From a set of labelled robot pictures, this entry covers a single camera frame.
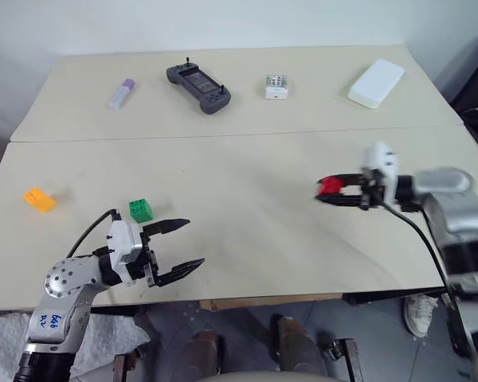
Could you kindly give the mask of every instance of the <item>light wooden table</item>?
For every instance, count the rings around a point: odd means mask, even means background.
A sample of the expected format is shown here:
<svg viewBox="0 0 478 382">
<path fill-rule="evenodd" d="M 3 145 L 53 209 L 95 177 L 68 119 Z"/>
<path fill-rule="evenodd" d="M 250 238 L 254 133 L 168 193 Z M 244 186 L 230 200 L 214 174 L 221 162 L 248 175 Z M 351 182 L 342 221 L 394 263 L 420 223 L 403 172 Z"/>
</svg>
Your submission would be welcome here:
<svg viewBox="0 0 478 382">
<path fill-rule="evenodd" d="M 186 56 L 232 93 L 215 115 L 203 114 L 166 69 Z M 347 98 L 378 58 L 406 74 L 376 110 Z M 288 99 L 264 99 L 267 74 L 289 76 Z M 108 109 L 117 86 L 137 88 L 119 110 Z M 461 124 L 404 45 L 211 50 L 63 57 L 54 66 L 14 142 L 198 137 Z"/>
<path fill-rule="evenodd" d="M 128 216 L 127 203 L 141 197 L 159 219 L 192 221 L 151 242 L 162 271 L 206 262 L 164 288 L 116 286 L 97 305 L 438 287 L 425 245 L 406 224 L 381 209 L 313 199 L 317 179 L 357 171 L 362 149 L 378 140 L 399 156 L 401 173 L 458 166 L 478 181 L 478 148 L 453 124 L 11 143 L 0 166 L 0 309 L 36 306 L 46 270 L 81 232 L 109 208 Z M 55 197 L 52 212 L 23 201 L 34 186 Z M 103 246 L 108 229 L 99 226 L 80 253 Z"/>
</svg>

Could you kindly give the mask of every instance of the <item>white sneaker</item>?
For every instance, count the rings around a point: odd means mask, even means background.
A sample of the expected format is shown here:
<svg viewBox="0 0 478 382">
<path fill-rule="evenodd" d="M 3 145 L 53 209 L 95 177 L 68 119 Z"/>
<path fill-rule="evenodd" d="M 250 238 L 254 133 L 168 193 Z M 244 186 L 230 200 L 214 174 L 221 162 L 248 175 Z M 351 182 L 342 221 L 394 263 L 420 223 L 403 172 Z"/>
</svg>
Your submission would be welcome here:
<svg viewBox="0 0 478 382">
<path fill-rule="evenodd" d="M 426 294 L 406 297 L 404 320 L 407 329 L 416 337 L 425 337 L 432 322 L 432 311 L 437 307 L 437 298 Z"/>
</svg>

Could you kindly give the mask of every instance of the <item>white cloth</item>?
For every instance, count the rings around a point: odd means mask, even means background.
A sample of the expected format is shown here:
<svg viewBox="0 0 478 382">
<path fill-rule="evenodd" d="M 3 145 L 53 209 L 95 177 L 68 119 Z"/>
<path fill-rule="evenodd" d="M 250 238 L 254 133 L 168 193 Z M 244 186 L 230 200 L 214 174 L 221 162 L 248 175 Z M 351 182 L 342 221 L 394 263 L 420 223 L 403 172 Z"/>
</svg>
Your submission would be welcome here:
<svg viewBox="0 0 478 382">
<path fill-rule="evenodd" d="M 29 319 L 19 313 L 0 317 L 0 382 L 10 382 L 18 370 Z M 150 340 L 130 317 L 92 314 L 71 377 L 109 364 L 116 354 L 129 353 Z"/>
</svg>

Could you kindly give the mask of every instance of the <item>floor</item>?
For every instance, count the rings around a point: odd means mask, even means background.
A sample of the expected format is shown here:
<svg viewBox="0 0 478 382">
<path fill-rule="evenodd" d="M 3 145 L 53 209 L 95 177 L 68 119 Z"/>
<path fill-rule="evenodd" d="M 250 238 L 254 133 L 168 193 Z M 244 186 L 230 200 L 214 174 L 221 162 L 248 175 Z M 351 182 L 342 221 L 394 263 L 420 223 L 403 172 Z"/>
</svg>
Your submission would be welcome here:
<svg viewBox="0 0 478 382">
<path fill-rule="evenodd" d="M 354 338 L 366 382 L 469 380 L 470 362 L 453 352 L 442 303 L 423 340 L 406 331 L 401 312 L 399 299 L 364 306 L 349 306 L 341 300 L 301 302 L 214 313 L 200 310 L 195 302 L 153 305 L 147 317 L 159 335 L 159 352 L 156 361 L 149 362 L 149 378 L 143 380 L 167 381 L 182 347 L 204 329 L 225 337 L 224 372 L 276 370 L 270 353 L 273 314 L 294 317 L 314 338 Z M 329 376 L 348 380 L 344 359 L 325 363 Z"/>
</svg>

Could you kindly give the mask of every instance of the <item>white wall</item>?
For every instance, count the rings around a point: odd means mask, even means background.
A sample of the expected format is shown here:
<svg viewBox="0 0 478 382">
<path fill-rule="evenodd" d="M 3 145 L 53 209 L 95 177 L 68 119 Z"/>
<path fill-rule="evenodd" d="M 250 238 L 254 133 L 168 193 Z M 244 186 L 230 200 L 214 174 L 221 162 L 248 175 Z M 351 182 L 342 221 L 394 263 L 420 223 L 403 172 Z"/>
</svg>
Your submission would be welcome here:
<svg viewBox="0 0 478 382">
<path fill-rule="evenodd" d="M 478 65 L 478 0 L 0 0 L 0 137 L 61 55 L 402 41 L 451 99 Z"/>
</svg>

